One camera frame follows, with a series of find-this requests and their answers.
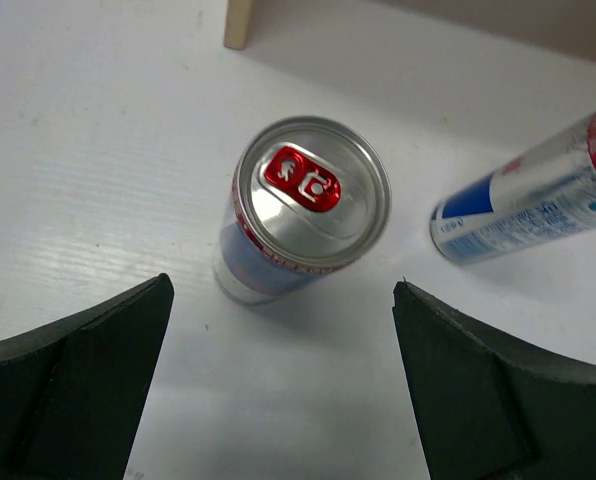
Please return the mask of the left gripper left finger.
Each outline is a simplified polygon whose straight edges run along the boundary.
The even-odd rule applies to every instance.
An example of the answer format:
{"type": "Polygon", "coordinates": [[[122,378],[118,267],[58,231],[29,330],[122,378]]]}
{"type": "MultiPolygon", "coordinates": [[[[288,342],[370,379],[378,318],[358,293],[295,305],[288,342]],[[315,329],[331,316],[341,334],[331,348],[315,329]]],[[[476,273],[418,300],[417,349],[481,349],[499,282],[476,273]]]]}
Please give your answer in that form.
{"type": "Polygon", "coordinates": [[[173,299],[160,274],[0,341],[0,479],[124,476],[173,299]]]}

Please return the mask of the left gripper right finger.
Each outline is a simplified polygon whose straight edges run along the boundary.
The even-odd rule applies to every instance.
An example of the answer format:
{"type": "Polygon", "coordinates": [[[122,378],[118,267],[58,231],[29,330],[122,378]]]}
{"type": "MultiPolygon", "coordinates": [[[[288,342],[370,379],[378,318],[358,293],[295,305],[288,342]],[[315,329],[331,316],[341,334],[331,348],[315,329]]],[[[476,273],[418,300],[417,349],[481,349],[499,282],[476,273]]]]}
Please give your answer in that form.
{"type": "Polygon", "coordinates": [[[433,479],[596,479],[596,365],[402,281],[393,316],[433,479]]]}

